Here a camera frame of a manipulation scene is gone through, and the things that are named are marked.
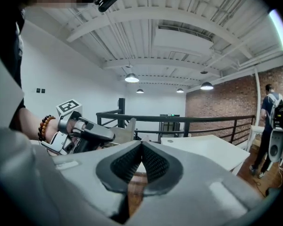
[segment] brick wall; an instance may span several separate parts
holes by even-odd
[[[259,73],[261,86],[261,99],[266,96],[265,86],[273,84],[276,92],[283,95],[283,66],[269,71]],[[257,86],[255,76],[245,76],[232,81],[227,81],[214,86],[211,91],[197,90],[186,96],[187,117],[218,117],[218,116],[241,116],[256,115],[257,111]],[[237,125],[251,122],[251,119],[240,120]],[[217,129],[233,126],[233,121],[193,123],[190,130]],[[242,126],[237,128],[236,132],[249,128]],[[232,133],[232,129],[222,130],[210,133],[196,133],[192,136],[202,136],[213,134],[216,136],[225,136]],[[234,144],[247,139],[248,131],[235,135],[234,138],[245,137],[237,140]]]

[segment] sneaker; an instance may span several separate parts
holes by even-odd
[[[253,165],[250,165],[250,172],[253,176],[256,174],[256,169],[254,169]]]
[[[264,177],[264,174],[265,174],[264,172],[261,172],[261,173],[259,174],[258,178],[261,179],[262,177]]]

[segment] ceiling beam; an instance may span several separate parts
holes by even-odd
[[[128,60],[126,59],[119,59],[119,60],[112,60],[107,61],[102,65],[102,69],[117,69],[124,67],[128,65]],[[139,65],[139,66],[164,66],[168,68],[185,68],[185,69],[191,69],[197,72],[203,71],[205,68],[204,65],[192,63],[192,62],[185,62],[181,60],[173,60],[173,59],[163,59],[163,58],[136,58],[136,59],[130,59],[131,65]],[[210,74],[214,75],[215,77],[220,78],[220,71],[214,68],[206,68],[205,69]]]
[[[210,21],[205,17],[175,8],[160,7],[127,8],[111,13],[105,13],[104,15],[96,17],[93,20],[86,22],[78,28],[74,29],[68,37],[67,41],[72,42],[89,32],[110,25],[110,22],[115,24],[141,19],[161,19],[190,24],[198,28],[207,30],[229,42],[230,44],[233,44],[234,46],[238,46],[242,42],[225,28],[217,25],[216,23]],[[252,53],[245,46],[239,47],[239,50],[247,58],[253,57]]]
[[[149,75],[138,75],[140,83],[168,83],[168,84],[178,84],[178,85],[200,85],[200,81],[194,79],[187,79],[182,83],[184,78],[177,77],[167,77],[167,76],[149,76]],[[120,76],[119,81],[125,81],[125,76]]]
[[[212,83],[213,85],[216,85],[216,84],[224,83],[226,81],[231,81],[231,80],[235,80],[237,78],[241,78],[244,76],[252,75],[254,73],[255,68],[258,70],[258,72],[264,72],[264,71],[267,71],[273,68],[277,68],[280,66],[283,66],[283,55],[276,57],[276,58],[269,59],[257,65],[251,65],[248,68],[241,69],[237,72],[228,74],[222,78],[216,79],[216,78],[210,77],[201,82],[208,81]],[[198,89],[200,89],[200,86],[193,86],[189,88],[187,92],[192,92]]]

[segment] jeans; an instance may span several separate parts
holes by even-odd
[[[253,169],[258,169],[258,166],[260,165],[265,153],[268,153],[268,148],[269,148],[269,140],[270,140],[270,135],[271,131],[264,130],[262,133],[262,139],[261,139],[261,144],[259,148],[259,152],[257,155],[257,158],[255,160],[255,164],[253,165]],[[267,155],[266,161],[263,164],[263,167],[261,169],[261,172],[265,172],[270,164],[270,159],[269,156]]]

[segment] ceiling light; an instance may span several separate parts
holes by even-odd
[[[200,89],[203,89],[203,90],[210,90],[210,89],[213,89],[213,85],[210,83],[210,82],[204,82]]]
[[[273,24],[275,26],[275,29],[277,30],[279,39],[281,41],[281,45],[282,45],[282,50],[283,50],[283,21],[280,17],[280,15],[278,14],[278,12],[274,9],[269,13],[270,18],[273,21]]]
[[[140,81],[138,79],[138,77],[135,75],[135,73],[130,73],[126,76],[125,81],[127,81],[128,83],[136,83],[138,81]]]
[[[136,93],[138,93],[138,94],[143,94],[144,92],[143,92],[142,89],[138,89],[138,90],[136,91]]]
[[[177,93],[184,93],[183,89],[178,89]]]

